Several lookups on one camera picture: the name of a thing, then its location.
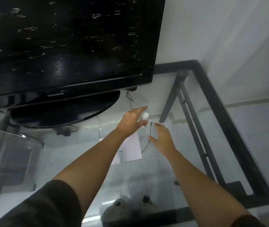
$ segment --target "dark shirt sleeve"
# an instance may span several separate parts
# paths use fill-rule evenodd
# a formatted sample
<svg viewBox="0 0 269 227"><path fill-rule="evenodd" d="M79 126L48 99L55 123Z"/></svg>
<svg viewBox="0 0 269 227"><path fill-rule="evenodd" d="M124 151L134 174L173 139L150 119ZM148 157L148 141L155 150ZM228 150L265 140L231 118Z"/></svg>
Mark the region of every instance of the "dark shirt sleeve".
<svg viewBox="0 0 269 227"><path fill-rule="evenodd" d="M46 183L0 218L0 227L80 227L81 223L82 212L76 193L59 180Z"/></svg>
<svg viewBox="0 0 269 227"><path fill-rule="evenodd" d="M237 218L231 227L265 227L265 225L252 215L244 215Z"/></svg>

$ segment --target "television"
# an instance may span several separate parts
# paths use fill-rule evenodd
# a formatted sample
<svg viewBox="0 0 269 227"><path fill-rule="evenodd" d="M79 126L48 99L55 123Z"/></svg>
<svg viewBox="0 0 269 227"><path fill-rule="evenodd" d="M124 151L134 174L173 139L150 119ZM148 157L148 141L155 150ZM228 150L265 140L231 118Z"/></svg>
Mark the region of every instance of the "television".
<svg viewBox="0 0 269 227"><path fill-rule="evenodd" d="M165 0L0 0L0 108L152 82Z"/></svg>

